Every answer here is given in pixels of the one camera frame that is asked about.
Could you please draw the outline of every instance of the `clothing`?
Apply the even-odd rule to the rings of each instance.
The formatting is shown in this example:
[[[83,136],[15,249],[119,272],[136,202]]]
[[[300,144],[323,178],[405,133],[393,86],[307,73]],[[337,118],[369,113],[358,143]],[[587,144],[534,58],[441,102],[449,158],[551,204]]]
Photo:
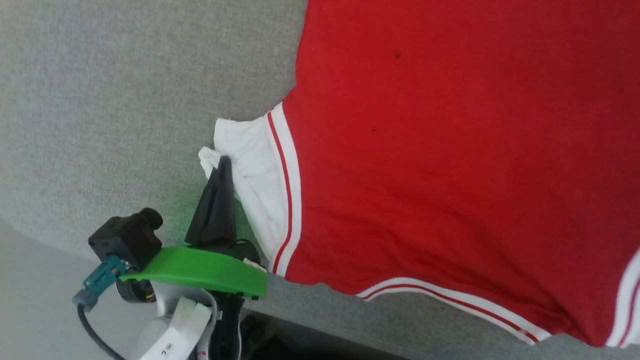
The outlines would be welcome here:
[[[201,162],[289,281],[640,343],[639,7],[310,1],[296,87]]]

